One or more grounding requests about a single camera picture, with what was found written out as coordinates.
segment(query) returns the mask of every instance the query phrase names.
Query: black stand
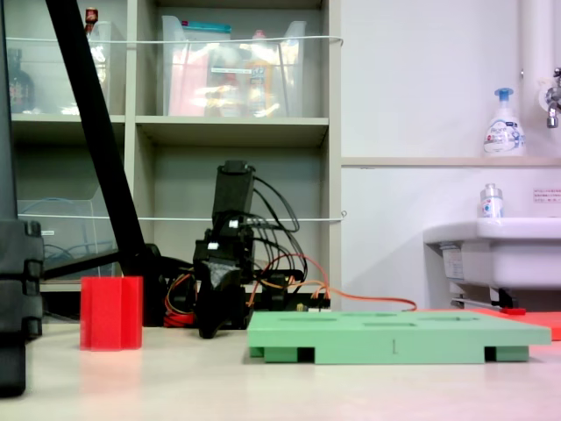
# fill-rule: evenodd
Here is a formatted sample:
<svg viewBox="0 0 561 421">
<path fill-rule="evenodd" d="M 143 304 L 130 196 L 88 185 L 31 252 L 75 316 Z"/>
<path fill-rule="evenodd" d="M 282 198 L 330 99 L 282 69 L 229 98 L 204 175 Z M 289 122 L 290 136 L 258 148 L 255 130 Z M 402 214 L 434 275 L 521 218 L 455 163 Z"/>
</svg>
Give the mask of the black stand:
<svg viewBox="0 0 561 421">
<path fill-rule="evenodd" d="M 177 276 L 191 265 L 161 257 L 156 246 L 145 244 L 78 5 L 75 0 L 46 0 L 46 5 L 80 110 L 118 250 L 47 268 L 45 279 L 118 261 L 124 275 L 144 278 L 144 325 L 162 326 L 162 298 L 167 292 L 163 278 Z"/>
<path fill-rule="evenodd" d="M 18 221 L 2 0 L 0 6 L 0 396 L 17 396 L 25 390 L 25 343 L 41 334 L 43 240 L 39 224 Z"/>
<path fill-rule="evenodd" d="M 47 268 L 44 278 L 118 261 L 124 275 L 144 278 L 144 325 L 162 326 L 164 277 L 176 277 L 191 265 L 161 257 L 156 246 L 145 244 L 76 0 L 46 4 L 118 250 Z M 13 396 L 25 390 L 25 342 L 41 332 L 43 244 L 39 224 L 17 220 L 3 0 L 0 13 L 0 395 Z"/>
</svg>

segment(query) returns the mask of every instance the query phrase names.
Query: shelf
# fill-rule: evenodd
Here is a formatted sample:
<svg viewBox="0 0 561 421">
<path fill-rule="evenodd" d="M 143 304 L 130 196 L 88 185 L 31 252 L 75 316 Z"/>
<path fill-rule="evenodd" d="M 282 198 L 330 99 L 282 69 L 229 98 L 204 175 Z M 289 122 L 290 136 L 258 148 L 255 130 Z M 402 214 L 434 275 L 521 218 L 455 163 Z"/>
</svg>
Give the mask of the shelf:
<svg viewBox="0 0 561 421">
<path fill-rule="evenodd" d="M 82 284 L 79 279 L 76 280 L 57 280 L 42 281 L 39 285 L 41 292 L 80 292 Z"/>
<path fill-rule="evenodd" d="M 342 158 L 343 168 L 398 168 L 398 167 L 560 167 L 561 157 L 542 156 L 505 156 L 497 158 L 385 158 L 385 157 L 347 157 Z"/>
<path fill-rule="evenodd" d="M 137 125 L 156 145 L 319 147 L 328 118 L 204 118 L 138 116 Z"/>
<path fill-rule="evenodd" d="M 161 7 L 209 9 L 321 9 L 322 0 L 156 0 Z"/>
<path fill-rule="evenodd" d="M 245 292 L 251 294 L 253 292 L 253 284 L 245 285 Z M 298 291 L 298 294 L 312 294 L 316 292 L 317 285 L 304 285 Z M 51 280 L 43 281 L 39 287 L 41 292 L 80 292 L 82 290 L 82 285 L 80 280 Z M 257 287 L 257 293 L 262 290 L 261 286 Z"/>
<path fill-rule="evenodd" d="M 17 146 L 85 146 L 80 116 L 13 114 L 11 125 Z M 124 144 L 124 116 L 111 116 L 115 139 Z"/>
</svg>

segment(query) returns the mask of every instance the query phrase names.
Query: robotic arm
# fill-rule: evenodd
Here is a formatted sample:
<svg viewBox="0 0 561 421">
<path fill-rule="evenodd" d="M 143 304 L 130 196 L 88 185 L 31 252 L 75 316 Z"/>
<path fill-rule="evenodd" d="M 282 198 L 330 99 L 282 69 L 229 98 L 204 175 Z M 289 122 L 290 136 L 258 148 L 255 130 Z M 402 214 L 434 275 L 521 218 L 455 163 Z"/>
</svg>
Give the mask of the robotic arm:
<svg viewBox="0 0 561 421">
<path fill-rule="evenodd" d="M 247 216 L 254 171 L 243 161 L 226 161 L 218 168 L 213 228 L 196 241 L 193 263 L 201 289 L 195 314 L 205 339 L 213 338 L 226 321 L 235 329 L 246 326 L 244 285 L 253 282 L 253 230 Z"/>
</svg>

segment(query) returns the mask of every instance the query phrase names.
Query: black pole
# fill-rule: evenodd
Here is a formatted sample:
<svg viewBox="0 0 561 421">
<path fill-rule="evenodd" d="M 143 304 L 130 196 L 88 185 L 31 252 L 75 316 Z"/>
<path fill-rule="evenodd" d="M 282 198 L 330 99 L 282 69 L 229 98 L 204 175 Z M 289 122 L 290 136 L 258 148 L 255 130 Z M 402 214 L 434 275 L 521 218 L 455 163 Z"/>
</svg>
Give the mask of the black pole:
<svg viewBox="0 0 561 421">
<path fill-rule="evenodd" d="M 89 153 L 96 168 L 118 249 L 123 256 L 136 255 L 146 246 L 78 4 L 76 0 L 46 0 L 46 5 L 80 110 Z M 127 274 L 126 268 L 123 271 L 125 275 L 131 275 Z"/>
<path fill-rule="evenodd" d="M 0 219 L 16 219 L 16 182 L 11 140 L 10 91 L 8 81 L 8 54 L 4 28 L 4 0 L 0 0 Z"/>
</svg>

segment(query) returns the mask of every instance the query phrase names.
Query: white pipe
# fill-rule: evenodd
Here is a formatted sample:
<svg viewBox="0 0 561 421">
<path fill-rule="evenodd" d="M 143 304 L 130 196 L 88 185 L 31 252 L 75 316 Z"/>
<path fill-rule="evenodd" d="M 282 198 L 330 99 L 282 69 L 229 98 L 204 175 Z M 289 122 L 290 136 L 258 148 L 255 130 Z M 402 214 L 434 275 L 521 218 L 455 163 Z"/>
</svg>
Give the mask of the white pipe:
<svg viewBox="0 0 561 421">
<path fill-rule="evenodd" d="M 529 154 L 535 154 L 536 144 L 550 139 L 553 132 L 547 128 L 547 114 L 538 102 L 538 92 L 540 81 L 550 79 L 556 67 L 555 10 L 553 0 L 520 0 L 520 4 L 524 70 L 521 117 Z"/>
</svg>

